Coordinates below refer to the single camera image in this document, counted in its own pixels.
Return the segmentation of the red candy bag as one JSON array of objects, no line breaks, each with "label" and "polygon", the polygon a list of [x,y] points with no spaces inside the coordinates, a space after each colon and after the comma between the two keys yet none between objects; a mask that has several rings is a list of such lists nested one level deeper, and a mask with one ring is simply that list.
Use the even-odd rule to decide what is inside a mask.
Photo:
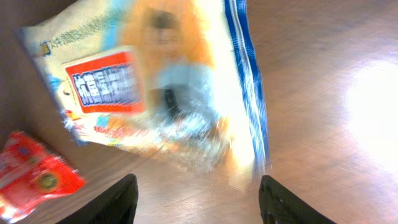
[{"label": "red candy bag", "polygon": [[22,131],[9,135],[1,152],[1,219],[15,223],[39,204],[74,194],[85,185],[78,171]]}]

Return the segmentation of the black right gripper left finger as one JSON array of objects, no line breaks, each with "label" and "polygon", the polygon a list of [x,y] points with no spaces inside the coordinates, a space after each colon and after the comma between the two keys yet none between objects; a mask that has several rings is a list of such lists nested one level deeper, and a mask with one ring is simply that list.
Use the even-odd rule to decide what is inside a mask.
[{"label": "black right gripper left finger", "polygon": [[138,198],[136,176],[128,174],[57,224],[133,224]]}]

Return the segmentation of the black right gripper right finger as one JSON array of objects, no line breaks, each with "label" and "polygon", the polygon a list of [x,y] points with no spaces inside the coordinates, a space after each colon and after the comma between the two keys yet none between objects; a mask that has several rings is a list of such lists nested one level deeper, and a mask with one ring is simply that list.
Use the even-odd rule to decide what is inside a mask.
[{"label": "black right gripper right finger", "polygon": [[263,224],[335,224],[269,175],[259,187]]}]

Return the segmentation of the yellow wet wipes pack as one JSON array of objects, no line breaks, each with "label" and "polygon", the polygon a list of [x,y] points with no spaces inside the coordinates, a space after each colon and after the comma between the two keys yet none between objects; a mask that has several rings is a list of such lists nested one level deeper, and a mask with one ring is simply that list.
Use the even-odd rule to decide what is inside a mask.
[{"label": "yellow wet wipes pack", "polygon": [[204,172],[266,168],[246,1],[77,1],[20,38],[78,143]]}]

